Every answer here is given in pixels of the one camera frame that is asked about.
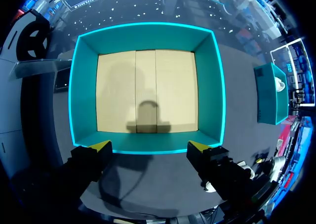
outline teal container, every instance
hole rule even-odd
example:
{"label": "teal container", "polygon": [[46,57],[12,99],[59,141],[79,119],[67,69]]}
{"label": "teal container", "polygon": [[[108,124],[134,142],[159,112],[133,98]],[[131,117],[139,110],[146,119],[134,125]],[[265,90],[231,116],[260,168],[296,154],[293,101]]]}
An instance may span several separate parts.
{"label": "teal container", "polygon": [[[258,92],[258,122],[277,125],[288,117],[288,89],[286,74],[273,63],[254,69]],[[275,77],[285,83],[277,92]]]}
{"label": "teal container", "polygon": [[[96,72],[99,54],[145,49],[195,53],[198,85],[198,131],[127,134],[97,131]],[[222,61],[211,30],[175,23],[134,23],[80,35],[69,82],[69,120],[73,144],[90,146],[111,140],[116,153],[168,154],[186,152],[189,140],[219,146],[226,116]]]}

